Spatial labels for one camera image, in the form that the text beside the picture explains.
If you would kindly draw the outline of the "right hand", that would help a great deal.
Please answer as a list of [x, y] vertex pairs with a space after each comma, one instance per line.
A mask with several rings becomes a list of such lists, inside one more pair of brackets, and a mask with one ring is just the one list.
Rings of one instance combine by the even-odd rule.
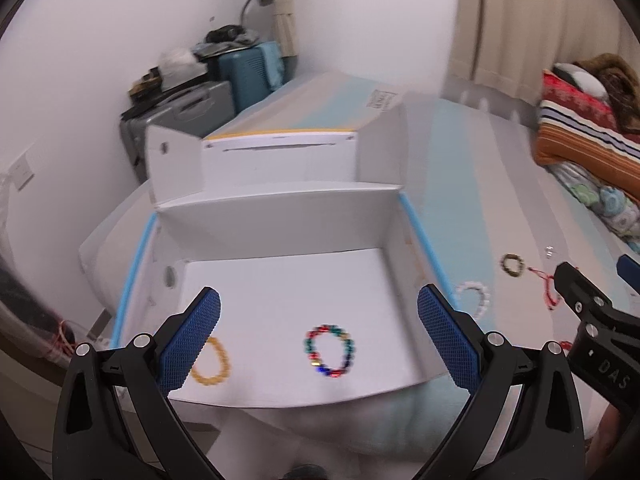
[[587, 452], [588, 479], [639, 478], [639, 413], [605, 410]]

